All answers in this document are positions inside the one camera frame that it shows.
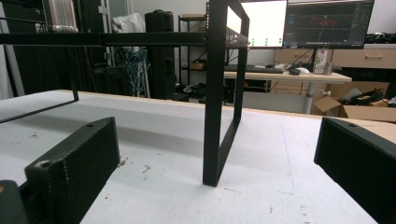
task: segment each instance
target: computer monitor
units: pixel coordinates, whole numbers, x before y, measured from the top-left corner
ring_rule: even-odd
[[[282,49],[288,0],[241,0],[250,18],[251,49]]]
[[[375,0],[288,4],[284,48],[362,49]]]

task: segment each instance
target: open cardboard box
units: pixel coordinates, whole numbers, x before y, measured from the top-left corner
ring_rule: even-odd
[[[386,121],[396,123],[396,108],[385,107],[385,102],[372,103],[371,106],[363,105],[341,105],[338,100],[350,92],[352,89],[361,92],[372,91],[374,89],[384,90],[388,88],[388,82],[349,82],[343,85],[331,85],[332,96],[324,97],[314,102],[314,105],[326,116],[368,119],[376,121]]]

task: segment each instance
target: screw hole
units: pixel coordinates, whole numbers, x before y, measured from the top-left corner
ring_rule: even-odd
[[[35,166],[41,168],[47,168],[50,166],[50,161],[40,161]]]

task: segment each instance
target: desk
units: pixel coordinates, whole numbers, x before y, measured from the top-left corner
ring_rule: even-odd
[[[219,184],[211,188],[202,184],[203,105],[79,96],[74,104],[0,124],[0,179],[20,185],[31,161],[87,122],[114,116],[125,164],[82,223],[375,223],[313,163],[320,117],[244,109]],[[0,101],[0,116],[68,97],[50,91]],[[221,136],[232,119],[233,109],[224,106]],[[395,133],[391,127],[384,133]]]
[[[236,77],[235,72],[224,72],[224,78],[235,78],[235,77]],[[308,82],[308,91],[304,98],[305,114],[309,114],[311,110],[315,83],[343,84],[344,82],[352,81],[352,78],[342,76],[338,73],[332,73],[329,76],[318,75],[318,74],[307,74],[307,75],[300,74],[299,76],[293,76],[293,75],[289,75],[289,72],[285,72],[283,74],[246,73],[245,79]]]

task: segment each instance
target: metal frame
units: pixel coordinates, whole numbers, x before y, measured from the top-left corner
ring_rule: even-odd
[[[215,187],[233,144],[242,116],[243,82],[248,60],[249,18],[238,0],[210,0],[210,24],[206,33],[139,33],[139,34],[15,34],[0,35],[0,44],[64,47],[150,46],[150,47],[207,47],[206,106],[204,136],[203,183]],[[242,20],[241,34],[227,28],[230,7]],[[220,142],[221,109],[223,100],[224,58],[226,49],[239,49],[235,81],[233,121]],[[78,100],[76,82],[70,76],[74,101],[17,116],[29,116]]]

